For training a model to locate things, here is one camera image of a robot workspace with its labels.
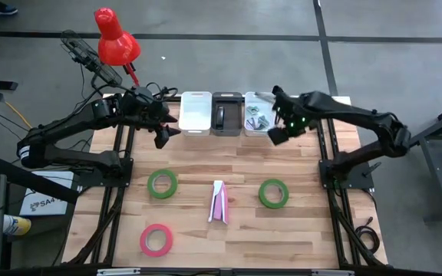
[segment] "yellow cable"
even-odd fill
[[[17,115],[20,116],[20,118],[23,120],[23,123],[25,123],[28,127],[31,128],[30,123],[27,121],[27,119],[25,119],[25,118],[23,117],[23,115],[21,115],[21,113],[18,112],[18,110],[16,110],[16,108],[14,108],[14,107],[13,107],[9,102],[7,102],[7,101],[5,101],[5,104],[6,104],[7,106],[9,106],[9,108],[11,108],[11,109],[12,109]]]

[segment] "green tape roll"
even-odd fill
[[[276,186],[279,188],[279,191],[282,193],[282,198],[280,202],[270,202],[266,198],[266,188],[267,186]],[[259,188],[259,199],[260,202],[267,208],[278,209],[282,208],[289,199],[289,190],[288,186],[284,184],[283,181],[278,179],[267,179]]]
[[[160,176],[168,176],[168,177],[170,177],[170,181],[172,182],[172,184],[170,185],[170,188],[165,192],[157,192],[154,189],[154,182]],[[150,175],[150,178],[147,180],[147,190],[150,191],[150,194],[157,199],[167,199],[167,198],[173,196],[173,194],[176,191],[177,186],[178,186],[178,182],[176,180],[175,174],[173,172],[169,171],[168,169],[160,169],[160,170],[157,170],[156,172],[153,172]]]

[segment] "white container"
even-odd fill
[[[178,126],[187,136],[208,136],[211,131],[213,95],[206,91],[186,91],[180,101]]]
[[[258,114],[255,116],[252,115],[248,110],[247,107],[257,107],[259,108]],[[245,135],[247,136],[267,136],[267,130],[270,130],[274,127],[274,120],[275,120],[275,111],[272,111],[272,103],[269,103],[267,101],[264,101],[260,98],[258,98],[255,95],[255,92],[247,92],[245,94],[245,116],[243,120],[243,129],[245,130]],[[250,117],[258,118],[260,116],[265,116],[265,118],[269,122],[269,126],[266,127],[263,130],[253,130],[252,127],[247,123],[247,119]]]

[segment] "red tape roll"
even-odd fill
[[[167,237],[165,245],[160,250],[157,251],[151,250],[147,245],[147,239],[151,234],[151,232],[153,231],[162,231],[163,233],[165,233],[165,237]],[[144,252],[144,254],[150,257],[161,257],[165,255],[172,248],[172,244],[173,244],[172,232],[165,225],[161,224],[150,225],[146,227],[146,229],[144,229],[143,231],[143,234],[141,234],[140,238],[141,250]]]

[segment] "tape roll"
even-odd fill
[[[151,250],[148,245],[148,238],[150,237],[152,232],[161,231],[165,233],[165,237],[167,238],[165,241],[165,245],[160,250]],[[173,244],[173,236],[172,232],[165,226],[161,224],[154,224],[146,227],[144,229],[143,234],[141,234],[140,238],[140,247],[141,251],[144,252],[147,256],[150,257],[161,257],[168,253],[168,251],[172,248]]]
[[[165,192],[157,192],[154,189],[154,182],[158,179],[160,176],[168,176],[170,177],[170,181],[172,182],[169,189]],[[147,180],[147,190],[150,192],[150,194],[157,198],[157,199],[167,199],[171,197],[175,191],[176,187],[178,186],[178,182],[176,180],[175,174],[168,169],[160,169],[156,172],[153,172],[150,175],[150,178]]]
[[[266,188],[267,186],[276,186],[279,188],[279,191],[282,193],[281,201],[279,202],[271,202],[266,197]],[[284,184],[283,181],[278,179],[267,179],[259,188],[259,199],[260,202],[267,208],[278,209],[282,208],[289,199],[289,190],[288,186]]]

